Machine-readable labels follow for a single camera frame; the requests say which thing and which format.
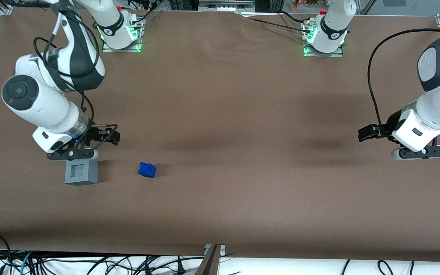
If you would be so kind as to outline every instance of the cable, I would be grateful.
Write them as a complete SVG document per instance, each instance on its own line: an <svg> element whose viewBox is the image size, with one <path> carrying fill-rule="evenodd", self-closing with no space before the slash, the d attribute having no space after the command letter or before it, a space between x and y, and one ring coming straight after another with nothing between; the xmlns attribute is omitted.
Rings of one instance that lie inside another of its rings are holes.
<svg viewBox="0 0 440 275"><path fill-rule="evenodd" d="M106 259L108 259L109 257L103 257L101 258L101 260L97 261L91 268L90 270L88 270L88 272L86 273L86 275L89 275L91 273L91 271L93 271L93 269L95 269L100 263L102 263L103 261L105 261Z"/></svg>
<svg viewBox="0 0 440 275"><path fill-rule="evenodd" d="M139 23L140 21L142 21L143 19L145 19L148 15L149 15L149 13L150 12L152 12L152 10L154 10L154 9L150 9L142 18L140 18L139 20L137 20L137 21L132 21L131 23L132 24L135 24L135 23Z"/></svg>
<svg viewBox="0 0 440 275"><path fill-rule="evenodd" d="M59 75L62 75L62 76L68 76L68 77L73 77L73 78L79 78L79 77L87 76L89 73L91 73L91 72L94 70L94 68L96 68L96 64L98 64L98 61L99 61L99 44L98 44L98 40L96 39L96 36L94 35L93 31L92 31L88 26L86 26L82 21L79 20L80 17L79 17L78 14L75 14L75 13L73 13L73 12L63 12L63 15L66 16L66 18L71 19L72 21L75 21L75 22L77 22L78 24L80 24L81 26L83 26L84 29L86 30L86 32L87 32L88 34L91 35L91 38L93 39L93 42L94 42L94 45L93 45L93 46L94 46L94 49L96 50L96 56L95 56L95 58L94 58L93 65L92 65L89 69L87 69L84 73L79 73L79 74L68 74L68 73L63 73L63 72L61 72L61 71L59 71L59 70L58 70L58 73L59 73ZM49 43L51 43L51 42L53 41L54 38L55 38L55 35L52 35L52 36L50 37L50 40L49 40L49 42L47 43L47 45L45 45L45 49L44 49L44 54L43 54L43 56L44 56L45 58L42 57L42 61L44 62L44 66L45 66L45 68L47 68L47 69L48 69L48 67L47 67L47 66L48 66L47 52L48 52L48 50L49 50L49 46L50 46ZM35 52L37 52L38 56L41 57L41 55L40 55L40 51L36 48L35 45L33 46L33 48L35 49Z"/></svg>
<svg viewBox="0 0 440 275"><path fill-rule="evenodd" d="M1 235L0 235L0 239L5 243L6 250L8 251L8 261L9 261L9 266L10 266L10 270L9 270L10 274L11 274L11 272L12 272L12 269L11 269L11 268L16 268L16 270L17 270L18 272L20 272L20 270L19 270L16 266L14 266L14 264L13 264L13 259L11 258L11 249L10 249L10 247L9 247L8 242L7 242L6 239L3 238L3 236L1 236Z"/></svg>
<svg viewBox="0 0 440 275"><path fill-rule="evenodd" d="M306 32L309 33L309 30L304 30L304 29L299 29L299 28L293 28L293 27L289 27L289 26L284 26L284 25L280 25L280 24L276 24L276 23L272 23L272 22L268 22L268 21L264 21L264 20L259 20L259 19L255 19L255 18L250 18L248 17L248 19L254 20L254 21L258 21L258 22L262 22L262 23L266 23L266 24L270 24L273 26L278 26L278 27L282 27L282 28L287 28L287 29L292 29L292 30L297 30L297 31L301 31L301 32Z"/></svg>
<svg viewBox="0 0 440 275"><path fill-rule="evenodd" d="M303 21L310 19L310 18L307 18L307 19L304 19L304 20L298 20L298 19L296 19L295 17L291 16L291 14L289 14L288 12L283 11L283 10L277 11L276 13L285 14L285 15L288 16L291 20L293 20L293 21L295 21L295 22L298 22L298 23L303 23Z"/></svg>
<svg viewBox="0 0 440 275"><path fill-rule="evenodd" d="M104 138L102 141L100 141L100 143L98 143L96 146L93 147L93 150L96 150L97 148L101 147L108 139L110 139L112 137L112 134L116 132L116 130L118 128L118 124L108 124L107 125L107 127L111 127L111 126L114 126L114 128L112 130L110 130L110 132L108 133L106 138Z"/></svg>
<svg viewBox="0 0 440 275"><path fill-rule="evenodd" d="M77 144L79 144L83 137L87 134L87 132L89 131L89 129L91 128L91 124L93 123L94 120L94 108L93 108L93 104L91 103L91 101L88 99L88 97L84 94L84 91L79 91L78 89L76 89L76 87L74 87L74 85L70 84L67 80L63 79L62 80L63 83L65 83L66 85L68 85L69 87L71 87L72 89L74 89L76 92L78 92L83 98L84 100L87 102L87 104L89 105L89 108L91 109L91 117L89 118L89 123L86 126L86 129L84 130L84 132L81 134L81 136L79 136L79 139L77 140Z"/></svg>
<svg viewBox="0 0 440 275"><path fill-rule="evenodd" d="M21 263L21 269L19 270L19 275L23 275L23 269L25 267L26 261L28 261L28 257L30 257L30 254L32 254L31 251L28 252L28 254L26 254L26 256L25 256L25 259L23 259L23 263Z"/></svg>
<svg viewBox="0 0 440 275"><path fill-rule="evenodd" d="M344 275L344 273L346 273L346 268L347 268L347 265L349 265L349 261L351 261L351 259L347 260L346 263L344 264L344 267L342 268L341 275Z"/></svg>
<svg viewBox="0 0 440 275"><path fill-rule="evenodd" d="M368 88L370 90L370 95L371 95L371 99L373 101L374 104L374 111L376 112L376 117L378 119L378 124L379 124L379 128L381 130L381 132L383 133L383 135L392 142L398 143L397 141L395 141L394 139L392 139L388 133L383 129L383 124L381 123L381 118L379 116L379 111L378 111L378 105L376 103L376 99L374 98L374 94L373 94L373 90L372 90L372 86L371 86L371 76L370 76L370 71L371 71L371 64L372 64L372 60L374 57L374 54L376 53L376 51L379 49L379 47L381 47L381 45L383 45L385 42L387 42L388 40L390 40L391 38L397 37L399 35L402 34L407 34L407 33L413 33L413 32L440 32L440 29L433 29L433 28L421 28L421 29L409 29L409 30L405 30L405 31L400 31L398 33L395 33L393 35L390 35L389 37L386 37L383 41L381 41L373 50L373 52L371 53L370 56L370 60L368 62Z"/></svg>
<svg viewBox="0 0 440 275"><path fill-rule="evenodd" d="M412 275L412 273L414 272L414 264L415 264L415 261L412 261L412 263L410 264L410 272L409 272L409 275Z"/></svg>
<svg viewBox="0 0 440 275"><path fill-rule="evenodd" d="M383 261L383 260L378 261L378 270L380 271L380 273L382 275L387 275L386 273L383 272L383 270L381 270L381 266L380 266L381 263L384 263L386 265L386 267L388 268L388 270L390 271L390 274L393 275L393 271L391 270L390 266L388 265L388 263L386 263L386 261Z"/></svg>

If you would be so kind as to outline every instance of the blue toy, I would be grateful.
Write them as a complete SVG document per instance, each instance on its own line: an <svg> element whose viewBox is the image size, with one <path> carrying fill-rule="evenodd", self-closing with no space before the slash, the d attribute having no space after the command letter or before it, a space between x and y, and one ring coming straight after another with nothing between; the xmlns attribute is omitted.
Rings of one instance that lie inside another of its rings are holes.
<svg viewBox="0 0 440 275"><path fill-rule="evenodd" d="M138 173L147 178L155 178L155 171L157 168L151 163L140 162L140 169Z"/></svg>

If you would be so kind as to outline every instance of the gray box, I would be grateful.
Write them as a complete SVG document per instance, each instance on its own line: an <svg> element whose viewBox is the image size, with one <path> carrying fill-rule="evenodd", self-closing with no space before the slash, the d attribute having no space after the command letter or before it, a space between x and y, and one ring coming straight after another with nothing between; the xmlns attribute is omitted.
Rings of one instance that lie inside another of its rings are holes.
<svg viewBox="0 0 440 275"><path fill-rule="evenodd" d="M66 161L66 179L64 183L72 186L98 183L98 162L94 160Z"/></svg>

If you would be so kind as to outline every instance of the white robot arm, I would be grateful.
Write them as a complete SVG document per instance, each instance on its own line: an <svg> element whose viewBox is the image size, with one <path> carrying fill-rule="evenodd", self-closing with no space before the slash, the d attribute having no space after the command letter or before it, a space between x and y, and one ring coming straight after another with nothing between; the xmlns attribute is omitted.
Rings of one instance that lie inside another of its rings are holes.
<svg viewBox="0 0 440 275"><path fill-rule="evenodd" d="M440 157L440 146L433 144L432 152L427 146L440 134L440 38L419 57L417 73L425 93L393 113L383 129L375 124L360 129L359 141L384 137L379 132L385 131L405 148L393 150L392 156L397 160L414 159L411 156L416 154L419 158L432 158L433 153ZM409 154L407 148L415 154Z"/></svg>
<svg viewBox="0 0 440 275"><path fill-rule="evenodd" d="M315 17L316 29L307 42L319 52L335 52L344 43L347 27L357 9L354 0L332 0L327 13Z"/></svg>
<svg viewBox="0 0 440 275"><path fill-rule="evenodd" d="M91 128L92 116L89 120L64 93L96 89L105 76L103 62L87 35L91 30L82 23L73 1L51 1L50 8L57 15L57 22L44 52L20 57L14 76L2 87L5 104L24 120L37 125L33 139L49 154L71 141L81 141ZM101 12L109 17L119 13L115 6L110 7L108 13ZM68 45L48 50L60 26L66 33ZM96 135L90 138L101 140ZM116 133L109 141L117 144L118 140L119 133Z"/></svg>

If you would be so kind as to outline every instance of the brown table surface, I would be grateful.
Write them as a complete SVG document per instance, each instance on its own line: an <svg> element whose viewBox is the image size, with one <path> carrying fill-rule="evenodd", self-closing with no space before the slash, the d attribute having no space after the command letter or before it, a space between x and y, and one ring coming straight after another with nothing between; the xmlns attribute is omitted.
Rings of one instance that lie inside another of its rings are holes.
<svg viewBox="0 0 440 275"><path fill-rule="evenodd" d="M54 23L37 8L0 18L0 89ZM100 148L92 186L64 184L65 164L46 159L35 126L0 97L0 234L14 249L202 254L222 243L235 256L440 260L440 159L398 162L395 144L357 133L377 121L373 48L434 18L364 16L350 27L344 58L316 58L296 31L162 12L141 53L101 54L107 75L87 94L121 141ZM376 55L383 120L423 93L416 61L439 36L408 34ZM66 45L63 32L56 43ZM138 175L140 162L159 177Z"/></svg>

